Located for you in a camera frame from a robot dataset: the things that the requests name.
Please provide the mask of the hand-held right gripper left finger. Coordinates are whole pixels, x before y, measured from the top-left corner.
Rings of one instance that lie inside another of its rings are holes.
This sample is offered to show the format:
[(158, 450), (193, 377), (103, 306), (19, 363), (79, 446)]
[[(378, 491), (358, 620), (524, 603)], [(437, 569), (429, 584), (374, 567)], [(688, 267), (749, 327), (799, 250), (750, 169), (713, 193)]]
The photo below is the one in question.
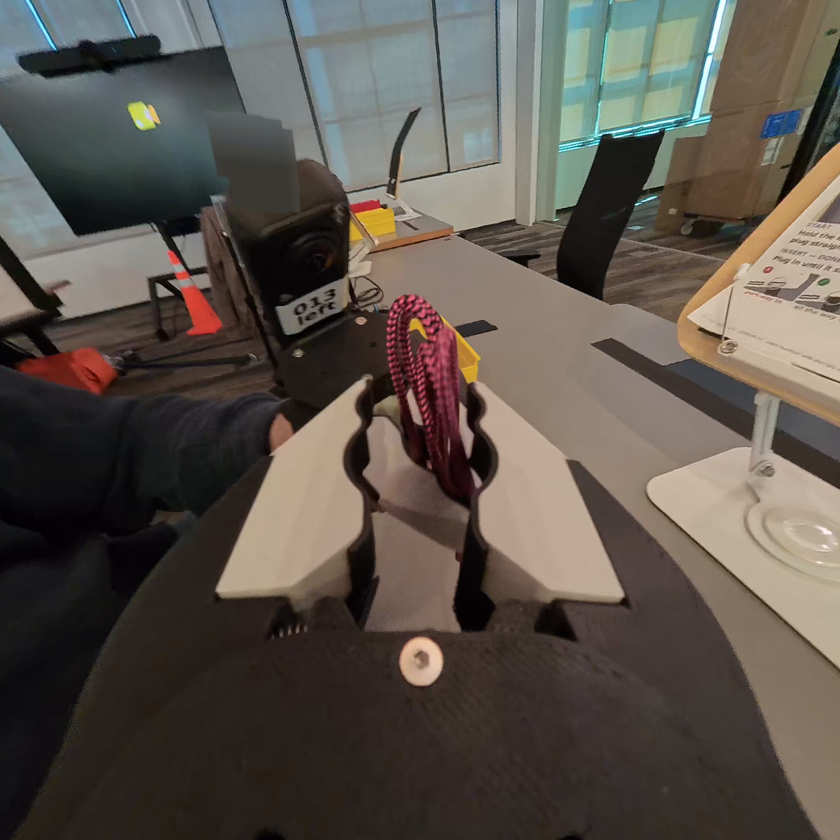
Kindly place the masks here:
[(227, 564), (221, 600), (285, 598), (295, 613), (340, 599), (361, 627), (378, 577), (371, 460), (373, 381), (359, 379), (271, 456)]

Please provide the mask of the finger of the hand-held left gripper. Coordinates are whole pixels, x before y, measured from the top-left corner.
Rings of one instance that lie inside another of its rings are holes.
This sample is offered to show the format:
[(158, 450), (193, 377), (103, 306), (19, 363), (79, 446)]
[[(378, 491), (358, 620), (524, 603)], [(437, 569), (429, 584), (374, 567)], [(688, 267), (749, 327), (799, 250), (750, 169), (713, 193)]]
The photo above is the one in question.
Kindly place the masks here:
[(381, 509), (400, 518), (467, 518), (468, 508), (445, 494), (429, 468), (410, 458), (401, 420), (396, 396), (374, 405), (365, 477), (379, 494)]

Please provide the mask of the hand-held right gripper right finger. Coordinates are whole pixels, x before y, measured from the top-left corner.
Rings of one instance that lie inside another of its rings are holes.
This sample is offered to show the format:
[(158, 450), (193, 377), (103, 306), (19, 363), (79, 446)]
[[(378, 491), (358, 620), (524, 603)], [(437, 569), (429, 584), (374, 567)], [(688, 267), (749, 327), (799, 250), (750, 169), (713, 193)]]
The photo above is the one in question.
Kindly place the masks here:
[(462, 631), (504, 602), (617, 605), (625, 591), (566, 455), (486, 384), (468, 385), (469, 502), (455, 589)]

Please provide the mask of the person's left forearm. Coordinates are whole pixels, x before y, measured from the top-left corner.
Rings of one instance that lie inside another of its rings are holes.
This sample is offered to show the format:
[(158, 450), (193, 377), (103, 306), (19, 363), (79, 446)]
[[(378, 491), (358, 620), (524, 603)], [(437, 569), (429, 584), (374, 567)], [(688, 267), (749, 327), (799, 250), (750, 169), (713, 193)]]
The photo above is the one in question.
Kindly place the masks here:
[(105, 397), (2, 369), (2, 523), (129, 532), (203, 514), (270, 453), (271, 394)]

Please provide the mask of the yellow plastic bin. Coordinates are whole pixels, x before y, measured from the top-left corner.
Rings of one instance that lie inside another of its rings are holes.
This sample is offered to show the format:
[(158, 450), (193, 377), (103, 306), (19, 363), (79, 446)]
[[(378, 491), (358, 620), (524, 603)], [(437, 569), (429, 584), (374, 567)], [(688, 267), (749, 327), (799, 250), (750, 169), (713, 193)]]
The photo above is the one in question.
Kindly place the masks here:
[(392, 207), (371, 199), (351, 204), (350, 210), (369, 236), (378, 238), (396, 233), (396, 216)]
[(441, 321), (446, 328), (455, 333), (458, 352), (458, 369), (465, 383), (470, 385), (477, 382), (480, 356), (452, 324), (443, 317), (441, 317)]

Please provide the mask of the wooden desk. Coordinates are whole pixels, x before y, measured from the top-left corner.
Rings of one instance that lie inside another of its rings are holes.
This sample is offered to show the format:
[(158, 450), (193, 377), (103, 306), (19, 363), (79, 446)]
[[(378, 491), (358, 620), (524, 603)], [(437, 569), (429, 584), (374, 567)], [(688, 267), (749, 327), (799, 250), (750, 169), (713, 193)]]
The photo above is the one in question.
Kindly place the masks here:
[(455, 233), (451, 224), (442, 222), (425, 213), (420, 213), (399, 198), (378, 196), (364, 201), (373, 199), (394, 209), (396, 233), (373, 238), (366, 233), (364, 227), (350, 211), (350, 252), (352, 255), (360, 249), (365, 249), (367, 253), (372, 254), (381, 253), (390, 249), (446, 238)]

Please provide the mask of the orange cone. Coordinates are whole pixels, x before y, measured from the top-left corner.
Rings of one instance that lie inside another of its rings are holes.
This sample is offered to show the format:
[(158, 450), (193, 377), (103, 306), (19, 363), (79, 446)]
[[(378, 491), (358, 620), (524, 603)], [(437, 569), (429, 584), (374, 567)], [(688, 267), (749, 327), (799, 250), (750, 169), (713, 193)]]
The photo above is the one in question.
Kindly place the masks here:
[(181, 257), (172, 248), (167, 249), (167, 257), (173, 267), (177, 286), (192, 321), (187, 335), (202, 337), (221, 332), (224, 329), (221, 319), (195, 283), (193, 276), (183, 265)]

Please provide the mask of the black video bar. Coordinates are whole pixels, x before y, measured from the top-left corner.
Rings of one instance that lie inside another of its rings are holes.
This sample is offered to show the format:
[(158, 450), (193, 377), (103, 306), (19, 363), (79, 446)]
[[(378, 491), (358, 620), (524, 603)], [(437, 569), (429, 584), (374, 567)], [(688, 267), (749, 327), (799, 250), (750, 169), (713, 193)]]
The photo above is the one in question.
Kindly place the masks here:
[(104, 41), (81, 40), (70, 47), (22, 54), (17, 57), (17, 64), (30, 75), (51, 78), (112, 72), (158, 60), (161, 56), (158, 36), (142, 35)]

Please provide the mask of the black office chair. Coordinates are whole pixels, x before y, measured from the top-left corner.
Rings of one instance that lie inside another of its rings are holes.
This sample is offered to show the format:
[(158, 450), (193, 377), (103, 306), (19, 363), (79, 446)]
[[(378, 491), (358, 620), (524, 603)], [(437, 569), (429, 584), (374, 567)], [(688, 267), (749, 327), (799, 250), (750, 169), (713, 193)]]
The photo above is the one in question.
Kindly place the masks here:
[(641, 136), (601, 137), (560, 240), (556, 254), (558, 282), (603, 300), (609, 265), (654, 169), (664, 137), (664, 130)]

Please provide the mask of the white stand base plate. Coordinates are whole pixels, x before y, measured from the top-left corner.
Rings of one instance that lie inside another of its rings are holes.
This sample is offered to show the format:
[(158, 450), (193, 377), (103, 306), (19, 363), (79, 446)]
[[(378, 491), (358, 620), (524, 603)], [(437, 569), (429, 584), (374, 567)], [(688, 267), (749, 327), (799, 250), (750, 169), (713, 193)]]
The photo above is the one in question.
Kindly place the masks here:
[(839, 667), (839, 493), (778, 456), (733, 448), (650, 480), (647, 496)]

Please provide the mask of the black wall screen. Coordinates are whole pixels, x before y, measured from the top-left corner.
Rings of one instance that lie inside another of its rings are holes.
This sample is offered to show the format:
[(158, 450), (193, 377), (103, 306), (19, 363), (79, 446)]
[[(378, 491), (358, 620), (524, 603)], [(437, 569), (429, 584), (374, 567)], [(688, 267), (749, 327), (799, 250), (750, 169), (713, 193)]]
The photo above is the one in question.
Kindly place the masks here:
[(223, 46), (2, 82), (2, 127), (78, 237), (194, 216), (225, 192), (210, 112), (245, 112)]

